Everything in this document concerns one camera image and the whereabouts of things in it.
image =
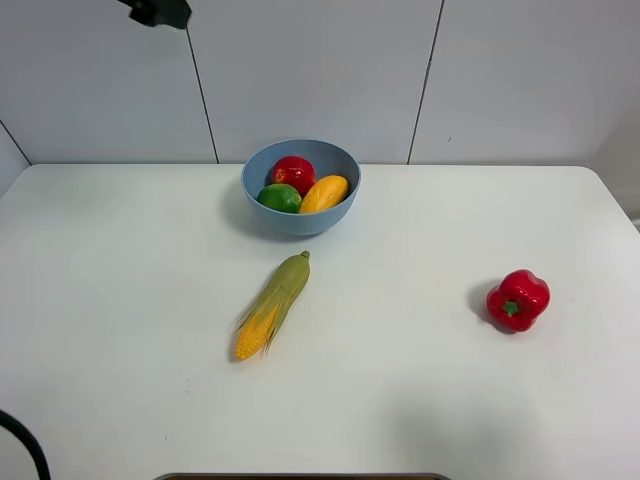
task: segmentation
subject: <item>corn cob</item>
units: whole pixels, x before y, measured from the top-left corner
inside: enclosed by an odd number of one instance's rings
[[[309,279],[309,252],[287,258],[238,321],[235,354],[245,360],[261,348],[269,350],[274,337]]]

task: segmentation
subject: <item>bowl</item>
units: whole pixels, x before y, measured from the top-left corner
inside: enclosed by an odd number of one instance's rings
[[[258,193],[271,183],[271,169],[288,155],[306,158],[316,179],[340,175],[349,182],[347,197],[333,208],[315,213],[285,213],[258,203]],[[286,140],[256,153],[242,169],[242,188],[258,217],[273,230],[286,235],[308,236],[333,227],[347,213],[360,187],[360,167],[354,158],[335,145],[319,140]]]

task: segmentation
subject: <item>red bell pepper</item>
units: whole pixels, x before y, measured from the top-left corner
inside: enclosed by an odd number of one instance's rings
[[[500,324],[516,332],[529,330],[549,305],[547,283],[529,270],[510,273],[487,295],[487,308]]]

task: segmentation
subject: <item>lime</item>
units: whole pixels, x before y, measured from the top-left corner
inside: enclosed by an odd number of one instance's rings
[[[279,212],[298,213],[302,197],[291,185],[274,183],[260,190],[258,202]]]

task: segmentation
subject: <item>red tomato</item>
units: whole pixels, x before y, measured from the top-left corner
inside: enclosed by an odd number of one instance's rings
[[[309,189],[316,183],[316,172],[313,165],[302,157],[291,155],[283,157],[273,166],[271,174],[273,183],[286,183],[298,190],[304,197]]]

